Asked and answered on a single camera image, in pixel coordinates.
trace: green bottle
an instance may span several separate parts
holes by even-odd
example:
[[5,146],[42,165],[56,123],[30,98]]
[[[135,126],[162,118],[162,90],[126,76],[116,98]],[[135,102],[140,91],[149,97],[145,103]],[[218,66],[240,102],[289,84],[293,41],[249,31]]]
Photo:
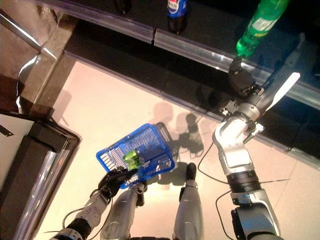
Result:
[[243,36],[235,46],[238,56],[249,57],[286,10],[289,0],[261,0]]

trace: pepsi bottle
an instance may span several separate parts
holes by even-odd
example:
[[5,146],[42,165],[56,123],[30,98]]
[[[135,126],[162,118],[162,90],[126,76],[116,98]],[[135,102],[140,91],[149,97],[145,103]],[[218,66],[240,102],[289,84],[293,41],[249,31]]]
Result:
[[187,0],[168,0],[167,19],[169,32],[183,32],[187,26]]

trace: black shoe-like foot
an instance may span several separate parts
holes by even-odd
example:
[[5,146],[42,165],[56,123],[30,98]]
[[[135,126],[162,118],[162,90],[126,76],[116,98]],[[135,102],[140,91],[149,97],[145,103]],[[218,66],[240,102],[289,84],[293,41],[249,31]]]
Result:
[[186,167],[186,172],[185,172],[186,180],[190,180],[190,179],[195,180],[196,175],[197,175],[197,166],[193,162],[191,162]]

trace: cable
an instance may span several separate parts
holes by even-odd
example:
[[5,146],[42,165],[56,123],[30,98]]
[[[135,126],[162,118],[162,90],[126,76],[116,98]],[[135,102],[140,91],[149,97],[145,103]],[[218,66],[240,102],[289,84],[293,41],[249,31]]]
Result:
[[106,224],[106,222],[107,222],[107,220],[108,220],[108,218],[109,218],[109,216],[110,216],[110,213],[111,213],[111,211],[112,211],[112,206],[113,206],[113,204],[114,204],[114,199],[113,199],[113,197],[112,197],[112,198],[111,198],[111,207],[110,207],[110,210],[109,210],[108,215],[107,215],[106,218],[105,218],[105,221],[104,221],[102,227],[99,229],[99,231],[98,231],[92,238],[90,238],[90,239],[88,239],[88,240],[94,239],[94,238],[101,232],[102,228],[105,226],[105,224]]
[[287,178],[287,179],[279,179],[279,180],[272,180],[272,181],[262,181],[262,182],[260,182],[260,183],[261,183],[261,184],[269,184],[269,183],[289,181],[289,180],[290,180],[290,178]]
[[219,208],[218,208],[218,200],[220,198],[222,198],[224,195],[230,193],[231,190],[225,192],[224,194],[220,195],[216,200],[215,200],[215,208],[216,208],[216,211],[218,212],[218,215],[219,215],[219,219],[220,219],[220,223],[221,223],[221,226],[222,226],[222,229],[224,231],[224,234],[230,239],[230,240],[234,240],[232,237],[230,237],[227,232],[226,232],[226,229],[225,229],[225,226],[224,226],[224,223],[222,222],[222,218],[221,218],[221,215],[220,215],[220,212],[219,212]]
[[67,215],[65,215],[64,219],[62,220],[62,229],[66,228],[65,227],[65,221],[66,221],[67,217],[69,217],[70,214],[73,214],[75,212],[81,211],[82,209],[84,209],[84,208],[83,207],[82,208],[78,208],[76,210],[73,210],[73,211],[69,212]]
[[99,189],[95,189],[91,192],[90,194],[90,198],[96,193],[96,192],[99,192],[100,193],[100,190]]
[[43,233],[44,234],[47,234],[47,233],[59,233],[60,231],[44,231]]
[[210,176],[210,175],[208,175],[208,174],[206,174],[205,172],[203,172],[203,171],[200,170],[200,164],[202,163],[203,159],[206,157],[206,155],[208,154],[208,152],[210,151],[210,149],[212,148],[213,145],[214,145],[214,142],[212,141],[210,147],[208,148],[208,150],[205,152],[205,154],[204,154],[203,157],[201,158],[201,160],[200,160],[200,162],[199,162],[199,164],[198,164],[197,169],[198,169],[198,171],[199,171],[200,173],[206,175],[208,178],[211,178],[211,179],[213,179],[213,180],[215,180],[215,181],[217,181],[217,182],[219,182],[219,183],[222,183],[222,184],[228,184],[226,181],[222,181],[222,180],[219,180],[219,179],[217,179],[217,178],[214,178],[214,177],[212,177],[212,176]]

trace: white floor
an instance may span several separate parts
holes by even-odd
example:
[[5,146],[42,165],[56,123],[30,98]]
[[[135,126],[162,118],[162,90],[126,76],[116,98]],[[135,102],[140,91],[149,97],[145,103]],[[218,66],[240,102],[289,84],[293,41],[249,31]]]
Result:
[[[165,123],[172,138],[179,142],[179,135],[188,128],[186,115],[190,114],[180,106],[79,62],[75,64],[54,108],[54,119],[81,136],[82,141],[35,240],[50,239],[54,233],[44,232],[60,230],[64,216],[71,210],[83,207],[91,191],[97,188],[106,172],[97,161],[96,152],[115,143],[144,123]],[[193,139],[196,139],[196,142],[201,141],[206,151],[218,123],[193,114],[199,120],[199,136]],[[319,239],[320,172],[255,140],[251,140],[247,148],[261,182],[290,179],[262,185],[274,207],[282,237],[286,240]],[[181,162],[198,164],[201,157],[181,147],[179,159]],[[200,168],[211,176],[226,180],[215,146]],[[182,174],[174,176],[176,180],[182,177]],[[205,239],[227,239],[215,201],[229,190],[229,186],[200,172],[197,173],[196,180],[202,202]],[[171,238],[180,188],[181,186],[172,183],[150,185],[144,195],[145,205],[135,211],[131,235]],[[230,215],[235,206],[230,195],[222,197],[218,204],[226,232],[235,239]],[[74,215],[71,215],[66,224],[73,217]],[[94,229],[89,238],[99,228],[100,226]]]

